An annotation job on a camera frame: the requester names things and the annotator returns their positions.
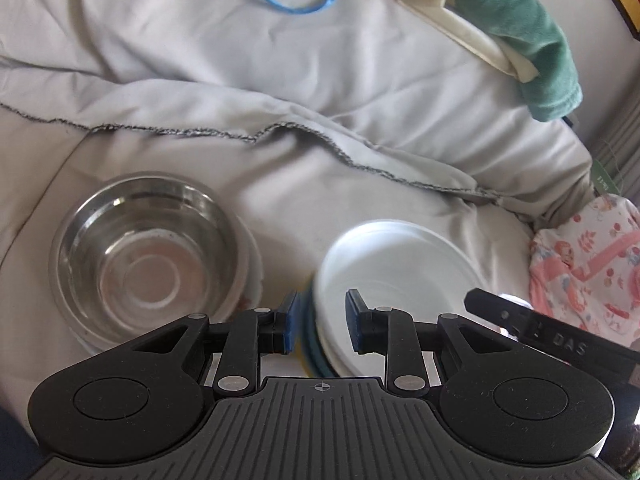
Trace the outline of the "blue enamel bowl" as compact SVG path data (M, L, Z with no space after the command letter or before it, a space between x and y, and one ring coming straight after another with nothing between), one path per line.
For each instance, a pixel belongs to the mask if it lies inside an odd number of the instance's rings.
M316 326L314 308L314 281L310 281L302 295L299 311L299 341L303 344L305 356L312 377L337 378L338 374L324 352Z

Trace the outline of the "stainless steel bowl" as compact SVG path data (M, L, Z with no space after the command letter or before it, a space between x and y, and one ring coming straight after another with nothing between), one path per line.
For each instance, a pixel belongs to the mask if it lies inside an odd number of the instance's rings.
M224 322L262 298L262 257L229 204L162 172L107 181L70 208L53 237L49 282L91 353L192 313Z

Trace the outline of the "cream gold-rimmed bowl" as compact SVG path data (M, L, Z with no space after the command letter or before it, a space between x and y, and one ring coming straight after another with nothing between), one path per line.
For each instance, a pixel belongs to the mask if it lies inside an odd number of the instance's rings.
M302 368L306 377L312 376L312 370L309 368L307 358L305 356L305 350L303 344L298 340L295 343L295 356L297 361L299 362L300 367Z

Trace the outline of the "white floral plate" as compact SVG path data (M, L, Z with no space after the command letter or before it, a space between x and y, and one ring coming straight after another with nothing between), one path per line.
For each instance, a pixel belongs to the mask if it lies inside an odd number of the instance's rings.
M243 222L166 219L96 222L58 267L61 311L91 353L191 313L224 322L257 307L262 257Z

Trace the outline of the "pink patterned cloth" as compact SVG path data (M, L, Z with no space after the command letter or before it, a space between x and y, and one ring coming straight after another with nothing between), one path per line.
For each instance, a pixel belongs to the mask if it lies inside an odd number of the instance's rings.
M530 244L533 308L634 350L639 348L639 211L602 195Z

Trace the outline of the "grey sofa cover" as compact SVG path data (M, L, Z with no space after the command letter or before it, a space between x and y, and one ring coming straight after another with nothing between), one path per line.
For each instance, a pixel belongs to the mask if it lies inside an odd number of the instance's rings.
M371 219L456 244L526 297L533 229L592 199L590 156L518 85L395 0L291 16L259 0L1 0L1 404L82 360L48 260L103 182L167 171L253 231L265 304Z

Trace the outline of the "grey curtain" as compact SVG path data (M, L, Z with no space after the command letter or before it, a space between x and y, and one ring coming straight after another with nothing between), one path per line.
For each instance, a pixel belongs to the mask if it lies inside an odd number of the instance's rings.
M591 180L599 194L612 193L639 203L639 107L626 110L608 132L589 145Z

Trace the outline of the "cream cloth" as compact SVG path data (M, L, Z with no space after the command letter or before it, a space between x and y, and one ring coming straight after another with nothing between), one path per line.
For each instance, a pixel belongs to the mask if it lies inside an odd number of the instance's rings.
M460 47L523 84L539 76L532 62L497 37L483 32L454 8L454 0L396 0Z

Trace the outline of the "green towel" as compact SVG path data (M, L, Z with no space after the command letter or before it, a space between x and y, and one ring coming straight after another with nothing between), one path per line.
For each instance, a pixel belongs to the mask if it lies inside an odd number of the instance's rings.
M582 104L582 87L570 45L539 0L454 0L474 26L498 38L536 68L521 84L529 113L538 122L561 119Z

